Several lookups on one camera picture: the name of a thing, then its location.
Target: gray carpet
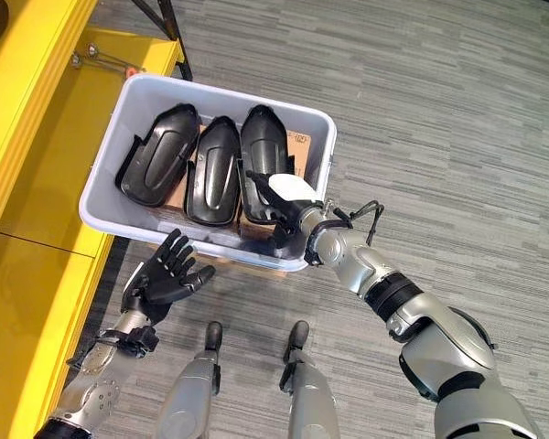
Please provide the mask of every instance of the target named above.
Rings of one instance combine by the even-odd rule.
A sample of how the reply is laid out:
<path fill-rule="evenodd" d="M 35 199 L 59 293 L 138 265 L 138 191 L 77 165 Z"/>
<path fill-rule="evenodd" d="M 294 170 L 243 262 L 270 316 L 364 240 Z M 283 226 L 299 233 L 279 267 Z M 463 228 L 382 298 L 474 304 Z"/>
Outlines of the gray carpet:
<path fill-rule="evenodd" d="M 480 320 L 500 345 L 503 383 L 549 438 L 549 4 L 175 3 L 196 81 L 331 115 L 328 194 L 347 209 L 386 205 L 378 249 Z M 161 36 L 128 1 L 101 1 L 91 21 Z M 115 320 L 122 285 L 151 252 L 117 240 L 86 337 Z M 281 278 L 227 266 L 158 326 L 162 342 L 98 437 L 150 436 L 212 319 L 225 335 L 211 437 L 285 437 L 280 355 L 299 318 L 311 324 L 307 349 L 337 397 L 343 437 L 432 437 L 434 404 L 403 377 L 399 346 L 330 271 Z"/>

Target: yellow shelf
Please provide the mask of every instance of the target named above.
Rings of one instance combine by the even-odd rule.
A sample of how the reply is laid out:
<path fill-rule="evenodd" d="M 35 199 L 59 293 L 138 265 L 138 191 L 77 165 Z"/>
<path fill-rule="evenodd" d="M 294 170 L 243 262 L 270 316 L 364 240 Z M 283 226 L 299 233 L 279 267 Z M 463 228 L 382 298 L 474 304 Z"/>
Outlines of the yellow shelf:
<path fill-rule="evenodd" d="M 88 43 L 148 72 L 172 71 L 175 41 L 87 28 Z M 124 78 L 113 71 L 68 66 L 0 219 L 0 232 L 94 256 L 102 234 L 81 222 L 78 204 Z"/>
<path fill-rule="evenodd" d="M 78 50 L 88 42 L 152 73 L 170 74 L 180 56 L 177 42 L 123 32 L 86 29 Z M 32 437 L 59 398 L 112 243 L 81 223 L 78 202 L 122 84 L 108 70 L 67 67 L 10 177 L 0 222 L 0 438 Z"/>
<path fill-rule="evenodd" d="M 0 235 L 0 437 L 32 437 L 93 258 Z"/>
<path fill-rule="evenodd" d="M 0 37 L 0 215 L 96 0 L 8 0 Z"/>

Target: white plastic bin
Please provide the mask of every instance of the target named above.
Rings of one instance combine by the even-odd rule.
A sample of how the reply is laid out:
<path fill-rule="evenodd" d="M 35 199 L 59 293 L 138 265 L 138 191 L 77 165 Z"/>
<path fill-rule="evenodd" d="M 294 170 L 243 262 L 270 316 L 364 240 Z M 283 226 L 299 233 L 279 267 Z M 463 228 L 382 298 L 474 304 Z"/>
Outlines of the white plastic bin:
<path fill-rule="evenodd" d="M 304 268 L 301 242 L 290 242 L 281 250 L 273 250 L 263 242 L 241 239 L 232 229 L 204 227 L 179 212 L 167 214 L 163 209 L 135 204 L 114 185 L 114 177 L 134 135 L 144 137 L 158 114 L 180 102 L 195 105 L 205 124 L 225 114 L 239 127 L 254 105 L 269 105 L 287 130 L 311 136 L 305 180 L 324 198 L 337 135 L 336 125 L 327 114 L 186 80 L 142 74 L 127 80 L 122 88 L 81 195 L 81 219 L 96 230 L 155 243 L 179 227 L 193 240 L 199 253 L 287 272 Z"/>

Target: metal rod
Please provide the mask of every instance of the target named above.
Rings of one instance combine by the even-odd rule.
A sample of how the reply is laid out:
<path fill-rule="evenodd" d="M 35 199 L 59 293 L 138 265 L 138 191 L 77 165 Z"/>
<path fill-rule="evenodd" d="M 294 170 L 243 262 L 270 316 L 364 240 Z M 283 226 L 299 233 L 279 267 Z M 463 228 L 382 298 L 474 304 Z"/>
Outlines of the metal rod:
<path fill-rule="evenodd" d="M 179 45 L 181 46 L 181 52 L 183 53 L 183 62 L 179 62 L 179 70 L 181 71 L 181 77 L 184 80 L 193 80 L 193 73 L 191 72 L 191 67 L 189 66 L 189 59 L 187 57 L 187 51 L 185 50 L 185 45 L 183 44 L 183 38 L 181 37 L 181 32 L 179 31 L 179 26 L 177 24 L 177 19 L 175 18 L 175 10 L 171 4 L 171 0 L 157 0 L 158 6 L 161 9 L 161 14 L 167 25 L 167 31 L 174 35 L 173 40 L 178 40 Z"/>
<path fill-rule="evenodd" d="M 153 10 L 152 7 L 150 7 L 145 0 L 132 0 L 132 3 L 134 3 L 138 9 L 143 11 L 145 15 L 153 22 L 155 23 L 156 27 L 161 29 L 163 33 L 169 38 L 173 39 L 171 35 L 169 34 L 167 27 L 165 26 L 165 22 L 163 21 L 163 18 L 158 16 L 156 12 Z"/>

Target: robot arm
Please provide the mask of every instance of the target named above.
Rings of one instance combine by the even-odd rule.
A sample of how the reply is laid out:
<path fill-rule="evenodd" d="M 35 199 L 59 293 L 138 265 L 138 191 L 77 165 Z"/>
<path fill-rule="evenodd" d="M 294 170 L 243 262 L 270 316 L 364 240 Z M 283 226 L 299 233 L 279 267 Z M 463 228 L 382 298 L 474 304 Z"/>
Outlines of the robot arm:
<path fill-rule="evenodd" d="M 189 257 L 193 249 L 180 234 L 178 229 L 169 233 L 151 259 L 136 268 L 124 288 L 120 318 L 96 338 L 36 439 L 91 438 L 110 416 L 138 359 L 155 350 L 153 326 L 173 302 L 189 297 L 213 276 L 211 265 L 188 274 L 195 263 Z"/>
<path fill-rule="evenodd" d="M 302 178 L 249 177 L 280 211 L 280 230 L 307 240 L 306 261 L 334 270 L 341 284 L 385 322 L 389 336 L 404 344 L 399 364 L 405 377 L 437 402 L 437 438 L 543 437 L 502 387 L 493 345 L 478 322 L 419 289 L 364 242 L 348 215 L 317 201 Z"/>

